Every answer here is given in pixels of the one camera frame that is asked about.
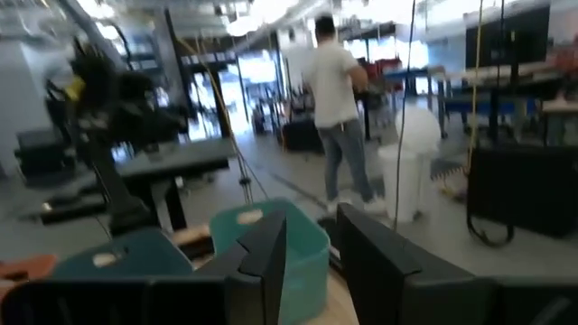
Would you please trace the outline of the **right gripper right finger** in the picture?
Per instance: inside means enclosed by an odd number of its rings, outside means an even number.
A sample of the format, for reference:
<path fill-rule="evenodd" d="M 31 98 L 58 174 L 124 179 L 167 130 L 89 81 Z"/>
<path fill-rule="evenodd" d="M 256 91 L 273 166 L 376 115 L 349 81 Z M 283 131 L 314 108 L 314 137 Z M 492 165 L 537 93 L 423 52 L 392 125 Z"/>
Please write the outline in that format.
<path fill-rule="evenodd" d="M 578 280 L 477 276 L 350 204 L 337 229 L 360 325 L 578 325 Z"/>

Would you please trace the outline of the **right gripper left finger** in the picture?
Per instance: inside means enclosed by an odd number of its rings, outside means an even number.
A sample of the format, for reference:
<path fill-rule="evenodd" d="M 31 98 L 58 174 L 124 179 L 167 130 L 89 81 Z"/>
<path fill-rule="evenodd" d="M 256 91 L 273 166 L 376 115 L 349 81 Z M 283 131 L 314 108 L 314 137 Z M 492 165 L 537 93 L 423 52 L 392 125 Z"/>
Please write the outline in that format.
<path fill-rule="evenodd" d="M 259 220 L 224 253 L 181 276 L 55 279 L 13 288 L 2 325 L 277 325 L 286 219 Z"/>

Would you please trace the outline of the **light green plastic bin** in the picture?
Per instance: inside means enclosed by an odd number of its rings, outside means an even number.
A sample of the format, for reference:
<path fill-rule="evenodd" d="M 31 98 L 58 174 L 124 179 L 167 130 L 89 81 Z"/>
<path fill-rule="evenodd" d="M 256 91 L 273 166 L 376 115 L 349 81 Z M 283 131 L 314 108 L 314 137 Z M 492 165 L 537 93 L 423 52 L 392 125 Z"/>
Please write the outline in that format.
<path fill-rule="evenodd" d="M 281 297 L 281 325 L 301 325 L 319 316 L 326 304 L 330 240 L 325 231 L 290 200 L 274 198 L 222 210 L 209 223 L 219 255 L 246 233 L 252 220 L 281 211 L 286 216 L 286 262 Z"/>

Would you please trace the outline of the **white trash bin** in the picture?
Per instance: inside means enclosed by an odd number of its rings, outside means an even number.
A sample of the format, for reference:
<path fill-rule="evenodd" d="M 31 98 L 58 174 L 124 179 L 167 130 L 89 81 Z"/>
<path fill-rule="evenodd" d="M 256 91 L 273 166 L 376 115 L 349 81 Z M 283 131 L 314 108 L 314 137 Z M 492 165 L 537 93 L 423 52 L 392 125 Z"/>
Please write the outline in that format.
<path fill-rule="evenodd" d="M 430 164 L 439 153 L 441 130 L 434 113 L 416 105 L 398 112 L 394 127 L 397 140 L 378 148 L 387 214 L 397 223 L 410 223 L 426 211 Z"/>

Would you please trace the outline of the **grey side table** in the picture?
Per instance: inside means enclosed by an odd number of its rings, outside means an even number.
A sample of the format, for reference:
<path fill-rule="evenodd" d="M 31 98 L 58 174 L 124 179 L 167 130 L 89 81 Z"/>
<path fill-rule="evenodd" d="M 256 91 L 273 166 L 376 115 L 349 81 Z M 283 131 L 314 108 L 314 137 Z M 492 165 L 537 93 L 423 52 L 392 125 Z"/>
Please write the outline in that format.
<path fill-rule="evenodd" d="M 192 178 L 229 167 L 236 155 L 227 138 L 212 138 L 187 144 L 161 144 L 156 153 L 139 153 L 118 167 L 128 190 L 139 198 L 155 218 L 157 205 L 165 202 L 174 231 L 188 227 L 176 179 Z M 44 225 L 97 215 L 107 209 L 97 178 L 81 181 L 70 195 L 56 194 L 42 204 L 38 217 Z"/>

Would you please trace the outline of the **dark blue plastic bin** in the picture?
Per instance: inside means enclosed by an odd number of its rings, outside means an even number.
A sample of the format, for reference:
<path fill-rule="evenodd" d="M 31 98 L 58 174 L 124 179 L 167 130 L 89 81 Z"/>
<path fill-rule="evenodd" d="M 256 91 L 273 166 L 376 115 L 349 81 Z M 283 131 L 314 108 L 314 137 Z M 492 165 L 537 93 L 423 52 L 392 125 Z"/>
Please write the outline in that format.
<path fill-rule="evenodd" d="M 158 228 L 145 228 L 68 257 L 55 279 L 181 276 L 193 272 L 188 257 Z"/>

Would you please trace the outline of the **small black hazard-striped mat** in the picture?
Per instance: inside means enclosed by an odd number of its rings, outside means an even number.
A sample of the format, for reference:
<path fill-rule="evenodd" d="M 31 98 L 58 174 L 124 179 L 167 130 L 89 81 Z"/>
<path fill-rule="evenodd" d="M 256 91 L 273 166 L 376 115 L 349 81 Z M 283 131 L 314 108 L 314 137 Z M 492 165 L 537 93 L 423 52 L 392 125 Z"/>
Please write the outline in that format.
<path fill-rule="evenodd" d="M 445 159 L 434 159 L 430 164 L 430 178 L 432 181 L 444 180 L 455 173 L 464 173 L 466 165 Z"/>

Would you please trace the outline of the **black equipment case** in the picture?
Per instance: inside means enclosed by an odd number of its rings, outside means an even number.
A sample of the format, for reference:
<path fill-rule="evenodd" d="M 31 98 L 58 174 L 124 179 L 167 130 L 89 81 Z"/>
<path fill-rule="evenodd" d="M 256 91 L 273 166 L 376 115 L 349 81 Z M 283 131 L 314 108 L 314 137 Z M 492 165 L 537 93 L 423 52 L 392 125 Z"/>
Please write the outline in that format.
<path fill-rule="evenodd" d="M 323 153 L 322 141 L 310 117 L 285 123 L 282 126 L 282 144 L 290 152 Z"/>

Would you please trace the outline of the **black cart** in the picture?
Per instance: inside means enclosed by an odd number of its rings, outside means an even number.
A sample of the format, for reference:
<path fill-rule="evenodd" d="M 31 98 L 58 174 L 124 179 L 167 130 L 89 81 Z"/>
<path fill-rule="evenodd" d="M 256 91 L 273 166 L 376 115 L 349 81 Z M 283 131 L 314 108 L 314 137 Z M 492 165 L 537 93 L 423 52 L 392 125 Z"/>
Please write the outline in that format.
<path fill-rule="evenodd" d="M 483 218 L 550 237 L 578 230 L 578 148 L 533 145 L 477 147 L 471 156 L 466 223 Z"/>

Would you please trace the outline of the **blue table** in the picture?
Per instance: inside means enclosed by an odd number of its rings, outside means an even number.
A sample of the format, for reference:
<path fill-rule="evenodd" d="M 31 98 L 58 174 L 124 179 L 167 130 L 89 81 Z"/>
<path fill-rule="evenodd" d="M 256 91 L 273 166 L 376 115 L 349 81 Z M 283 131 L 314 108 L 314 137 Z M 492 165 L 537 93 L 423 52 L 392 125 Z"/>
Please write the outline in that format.
<path fill-rule="evenodd" d="M 511 131 L 509 132 L 511 135 L 515 133 L 515 128 L 518 128 L 519 130 L 521 129 L 526 116 L 536 113 L 540 107 L 538 99 L 512 96 L 497 97 L 497 91 L 493 89 L 489 93 L 483 93 L 476 97 L 476 112 L 473 112 L 473 95 L 454 95 L 452 93 L 450 80 L 445 78 L 446 75 L 443 67 L 434 67 L 431 69 L 391 70 L 384 71 L 382 75 L 385 80 L 394 80 L 395 82 L 402 81 L 405 84 L 417 78 L 427 78 L 427 106 L 429 110 L 433 109 L 434 93 L 432 91 L 432 84 L 434 80 L 437 82 L 437 119 L 442 139 L 445 139 L 448 136 L 446 132 L 446 120 L 450 114 L 461 114 L 462 116 L 467 116 L 468 114 L 474 116 L 490 116 L 492 110 L 491 101 L 496 100 L 496 98 L 498 101 L 498 116 L 511 116 L 514 120 L 515 127 L 511 126 Z"/>

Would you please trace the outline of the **orange plastic bin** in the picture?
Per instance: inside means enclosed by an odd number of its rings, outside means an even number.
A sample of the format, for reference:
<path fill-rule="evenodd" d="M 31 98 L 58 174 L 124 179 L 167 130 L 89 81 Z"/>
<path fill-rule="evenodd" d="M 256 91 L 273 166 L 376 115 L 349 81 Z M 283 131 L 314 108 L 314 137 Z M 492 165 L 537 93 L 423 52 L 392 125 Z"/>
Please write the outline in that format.
<path fill-rule="evenodd" d="M 0 291 L 50 275 L 57 262 L 56 255 L 37 255 L 12 262 L 1 262 Z"/>

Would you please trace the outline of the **person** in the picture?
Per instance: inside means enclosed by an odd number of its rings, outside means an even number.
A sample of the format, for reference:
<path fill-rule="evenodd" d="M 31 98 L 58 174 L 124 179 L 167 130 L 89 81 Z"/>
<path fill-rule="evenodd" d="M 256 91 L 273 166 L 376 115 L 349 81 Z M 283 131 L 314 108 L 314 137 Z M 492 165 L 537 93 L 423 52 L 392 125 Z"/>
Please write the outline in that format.
<path fill-rule="evenodd" d="M 327 210 L 334 213 L 340 203 L 338 169 L 346 160 L 365 211 L 382 212 L 386 203 L 369 183 L 364 135 L 354 97 L 356 90 L 361 92 L 368 87 L 367 72 L 338 43 L 332 16 L 321 15 L 315 20 L 315 38 L 317 47 L 303 81 L 313 96 L 314 124 L 325 153 Z"/>

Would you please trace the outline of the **black screen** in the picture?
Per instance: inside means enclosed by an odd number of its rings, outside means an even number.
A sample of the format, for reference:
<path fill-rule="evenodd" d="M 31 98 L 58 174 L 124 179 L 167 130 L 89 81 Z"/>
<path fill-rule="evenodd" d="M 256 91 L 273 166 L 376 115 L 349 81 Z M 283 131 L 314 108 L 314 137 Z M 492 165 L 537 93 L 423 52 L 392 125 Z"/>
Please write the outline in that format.
<path fill-rule="evenodd" d="M 476 59 L 481 67 L 544 61 L 548 45 L 550 6 L 484 23 L 478 41 L 478 27 L 466 30 L 465 67 L 473 69 Z"/>

